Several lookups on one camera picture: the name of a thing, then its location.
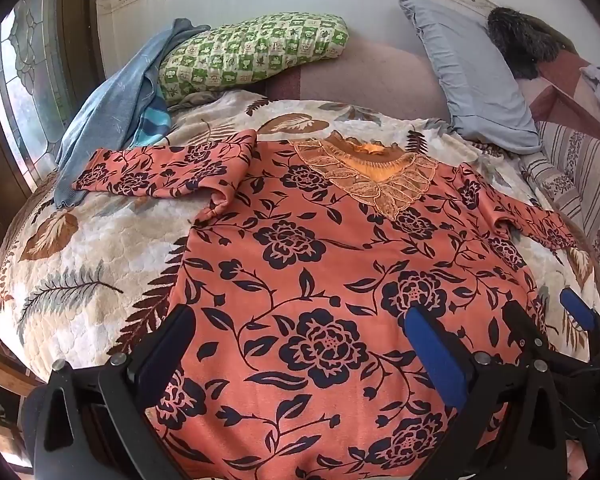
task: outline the black clamp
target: black clamp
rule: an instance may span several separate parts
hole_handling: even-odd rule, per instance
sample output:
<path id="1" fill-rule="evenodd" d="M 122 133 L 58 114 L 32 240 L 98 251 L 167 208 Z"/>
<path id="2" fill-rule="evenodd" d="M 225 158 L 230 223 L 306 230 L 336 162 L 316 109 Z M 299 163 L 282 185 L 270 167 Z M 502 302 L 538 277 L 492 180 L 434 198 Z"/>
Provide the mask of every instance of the black clamp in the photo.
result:
<path id="1" fill-rule="evenodd" d="M 48 385 L 27 397 L 23 430 L 41 480 L 187 479 L 144 416 L 160 401 L 195 333 L 181 305 L 130 355 L 73 370 L 53 364 Z"/>
<path id="2" fill-rule="evenodd" d="M 570 289 L 562 304 L 589 335 L 584 363 L 549 348 L 516 301 L 503 319 L 522 354 L 517 365 L 471 354 L 426 308 L 410 309 L 404 333 L 447 406 L 458 415 L 413 480 L 566 480 L 566 440 L 583 445 L 587 463 L 600 455 L 600 315 Z M 496 439 L 478 449 L 493 414 L 507 403 Z"/>

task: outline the bed sheet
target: bed sheet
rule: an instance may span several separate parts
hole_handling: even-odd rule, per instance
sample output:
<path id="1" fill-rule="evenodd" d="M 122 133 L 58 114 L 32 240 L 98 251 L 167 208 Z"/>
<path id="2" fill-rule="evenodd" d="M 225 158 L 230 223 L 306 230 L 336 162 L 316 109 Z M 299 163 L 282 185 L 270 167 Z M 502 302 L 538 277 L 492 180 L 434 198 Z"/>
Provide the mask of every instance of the bed sheet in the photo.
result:
<path id="1" fill-rule="evenodd" d="M 470 145 L 440 120 L 396 120 L 333 102 L 271 101 L 244 90 L 192 94 L 171 112 L 174 127 L 161 144 L 210 142 L 247 128 L 267 140 L 322 138 L 336 130 L 445 164 L 467 162 L 500 192 L 550 208 L 526 184 L 515 159 Z M 74 208 L 56 210 L 52 191 L 51 180 L 30 199 L 0 252 L 0 338 L 43 380 L 57 358 L 74 367 L 99 365 L 158 326 L 191 219 L 208 203 L 204 194 L 158 200 L 93 192 Z M 550 342 L 588 359 L 586 333 L 558 296 L 570 286 L 600 311 L 589 255 L 552 253 L 520 234 L 514 243 L 538 282 Z"/>

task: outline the embroidered neckline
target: embroidered neckline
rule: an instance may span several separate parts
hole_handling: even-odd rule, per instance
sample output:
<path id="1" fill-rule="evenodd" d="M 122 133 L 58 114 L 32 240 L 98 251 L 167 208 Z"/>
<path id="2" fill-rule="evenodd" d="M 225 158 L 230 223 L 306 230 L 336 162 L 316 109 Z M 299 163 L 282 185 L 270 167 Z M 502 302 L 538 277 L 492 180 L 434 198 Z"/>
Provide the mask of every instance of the embroidered neckline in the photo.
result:
<path id="1" fill-rule="evenodd" d="M 351 141 L 342 139 L 334 131 L 327 139 L 294 140 L 291 144 L 309 168 L 390 220 L 395 220 L 400 211 L 429 190 L 438 167 L 433 158 L 404 152 L 395 144 L 388 148 L 376 142 L 373 145 L 382 150 L 370 153 L 368 157 L 358 156 L 336 145 L 342 142 Z M 389 160 L 368 160 L 375 156 Z"/>

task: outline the black flower print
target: black flower print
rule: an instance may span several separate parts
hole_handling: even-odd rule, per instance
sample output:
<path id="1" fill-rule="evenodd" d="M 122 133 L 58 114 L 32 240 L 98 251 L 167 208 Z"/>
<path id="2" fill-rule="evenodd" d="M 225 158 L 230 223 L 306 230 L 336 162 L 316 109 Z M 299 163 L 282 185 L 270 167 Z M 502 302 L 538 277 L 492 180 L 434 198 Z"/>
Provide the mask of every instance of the black flower print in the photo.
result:
<path id="1" fill-rule="evenodd" d="M 516 246 L 509 240 L 504 238 L 489 238 L 489 245 L 491 250 L 496 253 L 503 262 L 505 262 L 511 269 L 519 270 L 526 266 L 525 261 L 520 256 L 520 253 L 516 249 Z"/>
<path id="2" fill-rule="evenodd" d="M 240 260 L 234 258 L 228 262 L 220 262 L 218 267 L 220 267 L 220 277 L 223 280 L 232 280 L 238 275 L 238 272 L 242 268 L 242 264 L 240 263 Z"/>
<path id="3" fill-rule="evenodd" d="M 476 209 L 480 205 L 480 183 L 475 180 L 465 180 L 464 186 L 458 191 L 467 209 Z"/>
<path id="4" fill-rule="evenodd" d="M 96 164 L 90 170 L 87 170 L 78 177 L 78 180 L 75 182 L 77 189 L 82 189 L 83 187 L 91 186 L 95 182 L 99 180 L 103 180 L 109 171 L 107 171 L 106 164 L 101 162 L 100 164 Z"/>
<path id="5" fill-rule="evenodd" d="M 369 359 L 356 323 L 334 320 L 323 308 L 301 314 L 296 332 L 278 354 L 289 370 L 307 370 L 318 388 L 345 383 Z"/>
<path id="6" fill-rule="evenodd" d="M 145 171 L 127 173 L 120 177 L 120 182 L 113 186 L 113 191 L 120 195 L 133 196 L 139 189 L 149 187 L 149 174 Z"/>
<path id="7" fill-rule="evenodd" d="M 367 222 L 371 222 L 373 224 L 382 225 L 384 223 L 384 216 L 372 213 L 366 217 Z"/>
<path id="8" fill-rule="evenodd" d="M 416 238 L 416 240 L 431 240 L 433 231 L 438 230 L 432 224 L 431 220 L 421 216 L 413 207 L 402 211 L 395 219 L 395 222 L 392 222 L 392 225 L 394 229 L 408 233 L 411 237 Z"/>
<path id="9" fill-rule="evenodd" d="M 305 192 L 318 191 L 331 185 L 331 182 L 306 166 L 290 166 L 280 182 L 285 187 L 297 187 Z"/>
<path id="10" fill-rule="evenodd" d="M 188 416 L 204 415 L 206 393 L 178 367 L 157 406 L 158 422 L 179 430 Z"/>
<path id="11" fill-rule="evenodd" d="M 540 330 L 545 330 L 545 316 L 546 316 L 546 301 L 543 299 L 541 294 L 536 295 L 531 302 L 532 311 L 528 312 L 529 317 L 536 324 Z"/>
<path id="12" fill-rule="evenodd" d="M 209 158 L 209 145 L 199 144 L 197 146 L 187 146 L 187 155 L 184 156 L 184 161 L 189 164 L 199 164 Z"/>
<path id="13" fill-rule="evenodd" d="M 211 164 L 205 164 L 202 168 L 196 168 L 193 173 L 196 180 L 202 180 L 207 176 L 218 176 L 226 174 L 226 166 L 222 164 L 221 160 L 212 162 Z"/>
<path id="14" fill-rule="evenodd" d="M 416 430 L 416 442 L 413 444 L 413 449 L 418 454 L 418 458 L 424 458 L 431 454 L 443 436 L 443 432 L 440 430 L 442 430 L 442 414 L 427 414 Z"/>
<path id="15" fill-rule="evenodd" d="M 327 247 L 315 239 L 315 233 L 295 222 L 280 220 L 263 227 L 253 237 L 266 246 L 262 257 L 274 269 L 284 269 L 296 261 L 319 262 Z"/>
<path id="16" fill-rule="evenodd" d="M 392 433 L 369 447 L 366 462 L 392 469 L 428 456 L 443 435 L 442 415 L 429 413 L 421 418 L 404 418 Z"/>
<path id="17" fill-rule="evenodd" d="M 380 306 L 397 317 L 398 323 L 402 323 L 407 310 L 418 304 L 435 317 L 446 312 L 446 292 L 435 275 L 424 270 L 403 270 L 397 282 L 389 282 L 382 288 Z"/>
<path id="18" fill-rule="evenodd" d="M 560 234 L 560 231 L 558 231 L 558 229 L 547 229 L 546 238 L 549 241 L 549 243 L 556 248 L 568 247 L 569 245 L 567 239 Z"/>

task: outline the long sleeve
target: long sleeve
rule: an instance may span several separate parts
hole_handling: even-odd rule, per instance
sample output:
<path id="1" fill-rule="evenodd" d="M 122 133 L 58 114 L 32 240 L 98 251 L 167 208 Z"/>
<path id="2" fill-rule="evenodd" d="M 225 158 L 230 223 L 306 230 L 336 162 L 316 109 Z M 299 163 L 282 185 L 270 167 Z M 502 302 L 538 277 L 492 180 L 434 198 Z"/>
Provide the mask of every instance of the long sleeve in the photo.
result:
<path id="1" fill-rule="evenodd" d="M 178 198 L 209 189 L 210 206 L 197 218 L 203 221 L 220 213 L 233 199 L 251 163 L 255 139 L 254 130 L 245 130 L 225 140 L 194 146 L 99 149 L 73 188 L 156 198 Z"/>
<path id="2" fill-rule="evenodd" d="M 59 176 L 54 192 L 58 207 L 77 205 L 84 198 L 83 192 L 72 189 L 72 181 L 93 150 L 97 147 L 117 150 L 133 136 L 140 114 L 153 99 L 155 81 L 148 78 L 152 66 L 160 64 L 164 56 L 183 41 L 206 30 L 209 30 L 208 25 L 193 27 L 189 20 L 177 18 L 88 99 L 61 142 L 62 156 L 58 158 Z"/>
<path id="3" fill-rule="evenodd" d="M 497 192 L 471 167 L 461 164 L 452 185 L 464 204 L 477 209 L 495 234 L 508 238 L 507 223 L 551 250 L 575 247 L 576 241 L 557 212 L 545 211 Z"/>

